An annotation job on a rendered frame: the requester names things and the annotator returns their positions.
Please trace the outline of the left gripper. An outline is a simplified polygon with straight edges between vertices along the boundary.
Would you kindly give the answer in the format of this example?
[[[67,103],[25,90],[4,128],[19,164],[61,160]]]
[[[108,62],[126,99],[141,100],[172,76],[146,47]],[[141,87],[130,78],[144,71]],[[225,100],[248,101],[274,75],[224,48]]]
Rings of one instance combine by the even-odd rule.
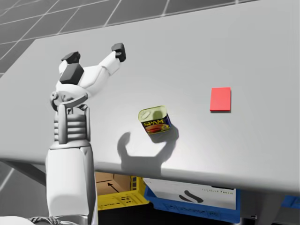
[[[116,43],[111,47],[112,52],[98,65],[81,67],[80,53],[71,52],[61,59],[59,65],[60,79],[56,84],[56,91],[65,98],[78,98],[87,94],[92,97],[104,87],[109,76],[120,68],[126,60],[126,51],[123,43]]]

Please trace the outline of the green and blue rectangular can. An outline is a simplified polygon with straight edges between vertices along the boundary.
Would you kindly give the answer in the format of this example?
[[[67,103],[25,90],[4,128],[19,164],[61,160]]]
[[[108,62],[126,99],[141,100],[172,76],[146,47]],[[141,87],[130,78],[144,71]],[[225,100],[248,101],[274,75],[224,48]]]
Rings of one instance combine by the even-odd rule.
[[[148,135],[166,132],[172,127],[164,105],[141,110],[138,119]]]

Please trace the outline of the brown box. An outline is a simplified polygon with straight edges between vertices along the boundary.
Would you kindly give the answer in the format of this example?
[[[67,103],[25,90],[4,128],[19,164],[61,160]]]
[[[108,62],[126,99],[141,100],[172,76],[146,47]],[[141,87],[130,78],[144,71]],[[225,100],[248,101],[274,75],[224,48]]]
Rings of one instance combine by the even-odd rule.
[[[96,172],[95,178],[98,195],[107,195],[130,191],[130,176]]]

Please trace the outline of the pink pad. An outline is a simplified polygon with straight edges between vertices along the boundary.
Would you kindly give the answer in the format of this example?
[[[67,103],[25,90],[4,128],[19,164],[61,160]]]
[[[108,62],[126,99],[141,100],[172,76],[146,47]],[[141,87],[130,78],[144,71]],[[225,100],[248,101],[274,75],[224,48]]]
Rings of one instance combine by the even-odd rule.
[[[231,110],[231,88],[212,88],[210,95],[211,112],[229,112]]]

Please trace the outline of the yellow box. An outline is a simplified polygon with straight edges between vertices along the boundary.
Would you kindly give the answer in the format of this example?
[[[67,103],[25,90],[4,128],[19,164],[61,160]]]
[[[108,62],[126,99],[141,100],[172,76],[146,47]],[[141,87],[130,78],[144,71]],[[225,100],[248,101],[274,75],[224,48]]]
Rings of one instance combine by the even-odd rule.
[[[111,210],[149,204],[150,202],[144,197],[146,184],[143,179],[136,176],[131,176],[130,178],[130,191],[98,195],[97,209]]]

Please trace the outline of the white box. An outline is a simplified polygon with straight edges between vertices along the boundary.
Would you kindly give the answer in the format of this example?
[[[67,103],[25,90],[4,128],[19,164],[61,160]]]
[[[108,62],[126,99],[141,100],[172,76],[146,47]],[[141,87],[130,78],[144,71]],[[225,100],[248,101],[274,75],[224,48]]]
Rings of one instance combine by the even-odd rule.
[[[144,178],[156,197],[211,207],[236,209],[236,189]]]

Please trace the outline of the blue box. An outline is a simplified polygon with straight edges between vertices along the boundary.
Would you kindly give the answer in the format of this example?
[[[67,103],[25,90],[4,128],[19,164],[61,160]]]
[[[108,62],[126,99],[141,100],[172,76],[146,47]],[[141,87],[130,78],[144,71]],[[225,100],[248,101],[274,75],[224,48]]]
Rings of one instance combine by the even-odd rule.
[[[158,210],[214,219],[232,224],[240,222],[240,190],[238,189],[236,189],[235,210],[159,198],[154,195],[147,185],[144,197],[153,204],[155,209]]]

